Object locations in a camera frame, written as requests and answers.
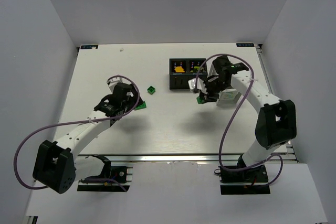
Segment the dark green long lego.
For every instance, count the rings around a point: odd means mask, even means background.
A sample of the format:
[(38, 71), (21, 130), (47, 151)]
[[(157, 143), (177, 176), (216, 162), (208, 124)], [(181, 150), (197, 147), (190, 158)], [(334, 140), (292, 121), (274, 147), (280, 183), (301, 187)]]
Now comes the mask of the dark green long lego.
[(146, 109), (146, 102), (144, 101), (141, 105), (138, 105), (135, 110)]

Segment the lime long lego brick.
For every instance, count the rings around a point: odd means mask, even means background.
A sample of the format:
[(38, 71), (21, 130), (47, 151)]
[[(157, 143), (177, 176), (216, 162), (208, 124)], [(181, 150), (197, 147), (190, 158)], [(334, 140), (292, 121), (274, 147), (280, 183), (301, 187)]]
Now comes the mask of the lime long lego brick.
[(197, 73), (197, 72), (199, 72), (199, 71), (201, 71), (201, 70), (200, 70), (200, 67), (195, 66), (195, 67), (193, 68), (193, 73)]

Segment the dark green small square lego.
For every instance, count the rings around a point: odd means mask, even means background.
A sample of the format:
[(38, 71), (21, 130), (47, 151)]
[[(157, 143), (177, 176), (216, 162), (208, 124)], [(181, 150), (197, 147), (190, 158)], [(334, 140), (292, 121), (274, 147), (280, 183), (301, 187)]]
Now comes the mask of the dark green small square lego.
[(147, 92), (148, 92), (150, 95), (153, 95), (153, 94), (156, 92), (156, 89), (155, 89), (155, 87), (153, 87), (153, 86), (149, 86), (149, 87), (147, 88)]

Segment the orange rounded lego brick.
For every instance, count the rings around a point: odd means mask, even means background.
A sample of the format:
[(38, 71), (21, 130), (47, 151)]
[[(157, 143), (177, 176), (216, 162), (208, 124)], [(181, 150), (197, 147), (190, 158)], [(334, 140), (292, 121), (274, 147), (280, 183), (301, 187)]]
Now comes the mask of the orange rounded lego brick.
[(175, 73), (184, 73), (185, 70), (182, 66), (177, 66), (174, 68)]

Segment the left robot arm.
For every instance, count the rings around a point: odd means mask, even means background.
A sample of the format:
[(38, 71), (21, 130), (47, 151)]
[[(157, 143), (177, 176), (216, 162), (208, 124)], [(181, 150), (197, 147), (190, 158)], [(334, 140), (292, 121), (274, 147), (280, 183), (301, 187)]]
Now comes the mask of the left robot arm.
[(102, 155), (81, 157), (81, 151), (98, 135), (111, 128), (121, 117), (141, 102), (134, 84), (116, 82), (94, 107), (85, 123), (78, 124), (63, 137), (43, 141), (38, 149), (33, 178), (59, 194), (65, 193), (76, 181), (117, 184), (118, 172)]

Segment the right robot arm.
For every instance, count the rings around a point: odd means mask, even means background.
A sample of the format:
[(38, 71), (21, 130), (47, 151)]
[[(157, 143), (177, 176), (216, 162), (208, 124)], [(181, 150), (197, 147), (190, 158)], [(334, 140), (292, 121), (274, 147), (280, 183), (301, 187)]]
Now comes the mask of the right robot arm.
[(238, 63), (232, 63), (230, 58), (230, 54), (210, 56), (215, 73), (205, 80), (197, 78), (196, 85), (202, 103), (218, 101), (220, 92), (227, 88), (234, 88), (242, 94), (233, 117), (245, 101), (257, 112), (256, 139), (239, 158), (235, 169), (242, 172), (261, 166), (270, 159), (274, 150), (297, 136), (296, 107), (293, 101), (282, 100), (261, 85), (246, 60), (240, 58)]

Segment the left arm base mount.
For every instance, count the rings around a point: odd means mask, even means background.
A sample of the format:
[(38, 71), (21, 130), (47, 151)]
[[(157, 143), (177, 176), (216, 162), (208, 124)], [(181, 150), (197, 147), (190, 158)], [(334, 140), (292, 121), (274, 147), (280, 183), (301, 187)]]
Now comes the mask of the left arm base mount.
[(75, 168), (77, 191), (126, 193), (132, 182), (133, 167), (102, 155), (78, 157)]

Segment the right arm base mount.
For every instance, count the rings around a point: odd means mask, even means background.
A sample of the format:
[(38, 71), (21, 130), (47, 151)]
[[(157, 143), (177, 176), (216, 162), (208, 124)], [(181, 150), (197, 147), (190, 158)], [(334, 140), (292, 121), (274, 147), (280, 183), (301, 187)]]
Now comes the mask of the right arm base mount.
[(264, 165), (242, 172), (214, 170), (220, 179), (222, 195), (269, 195), (268, 175)]

